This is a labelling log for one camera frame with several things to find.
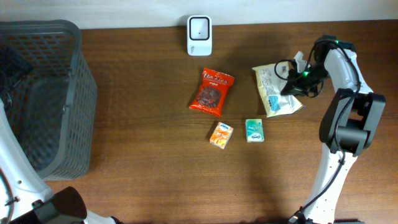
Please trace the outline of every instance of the white backdrop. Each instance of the white backdrop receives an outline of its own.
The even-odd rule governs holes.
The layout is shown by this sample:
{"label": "white backdrop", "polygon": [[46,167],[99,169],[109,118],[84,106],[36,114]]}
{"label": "white backdrop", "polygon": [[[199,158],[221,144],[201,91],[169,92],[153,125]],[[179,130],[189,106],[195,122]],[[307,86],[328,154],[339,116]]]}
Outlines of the white backdrop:
{"label": "white backdrop", "polygon": [[398,19],[398,0],[0,0],[0,21],[66,19],[81,29]]}

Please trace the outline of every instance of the orange packet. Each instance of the orange packet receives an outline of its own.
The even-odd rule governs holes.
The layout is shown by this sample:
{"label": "orange packet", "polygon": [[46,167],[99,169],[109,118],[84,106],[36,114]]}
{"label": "orange packet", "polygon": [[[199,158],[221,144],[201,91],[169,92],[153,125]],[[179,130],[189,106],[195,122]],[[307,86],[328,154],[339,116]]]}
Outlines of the orange packet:
{"label": "orange packet", "polygon": [[210,143],[224,149],[233,131],[234,129],[232,127],[219,122],[210,137]]}

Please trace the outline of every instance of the brown surface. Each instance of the brown surface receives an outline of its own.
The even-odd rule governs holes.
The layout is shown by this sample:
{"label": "brown surface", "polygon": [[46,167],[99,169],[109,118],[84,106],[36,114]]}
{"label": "brown surface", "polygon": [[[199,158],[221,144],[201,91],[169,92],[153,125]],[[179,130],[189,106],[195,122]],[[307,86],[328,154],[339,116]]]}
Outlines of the brown surface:
{"label": "brown surface", "polygon": [[[126,223],[232,223],[289,217],[309,196],[321,156],[318,128],[331,81],[292,116],[266,119],[251,68],[308,55],[322,34],[355,43],[358,64],[387,105],[372,146],[350,171],[336,218],[398,220],[398,22],[217,26],[213,53],[190,57],[183,27],[84,30],[98,84],[89,173],[74,186],[87,207]],[[235,77],[219,119],[188,109],[203,67]],[[266,140],[246,143],[244,119],[263,118]],[[225,150],[208,142],[217,121],[235,128]]]}

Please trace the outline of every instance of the plastic crate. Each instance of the plastic crate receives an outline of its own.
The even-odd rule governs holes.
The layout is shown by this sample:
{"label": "plastic crate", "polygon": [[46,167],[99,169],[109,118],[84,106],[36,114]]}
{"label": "plastic crate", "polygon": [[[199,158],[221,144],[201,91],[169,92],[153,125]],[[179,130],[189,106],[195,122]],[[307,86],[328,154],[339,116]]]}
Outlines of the plastic crate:
{"label": "plastic crate", "polygon": [[87,173],[96,83],[81,52],[79,28],[68,21],[0,22],[0,48],[11,48],[33,70],[7,94],[8,122],[44,180]]}

